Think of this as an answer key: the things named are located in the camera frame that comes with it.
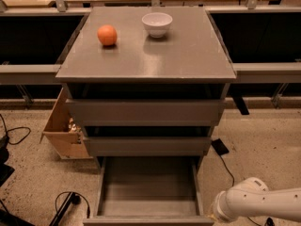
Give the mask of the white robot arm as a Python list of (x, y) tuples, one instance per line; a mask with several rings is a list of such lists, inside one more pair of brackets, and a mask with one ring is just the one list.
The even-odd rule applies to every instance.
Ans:
[(281, 218), (301, 221), (301, 188), (270, 190), (264, 181), (250, 177), (216, 195), (211, 217), (230, 223), (238, 217)]

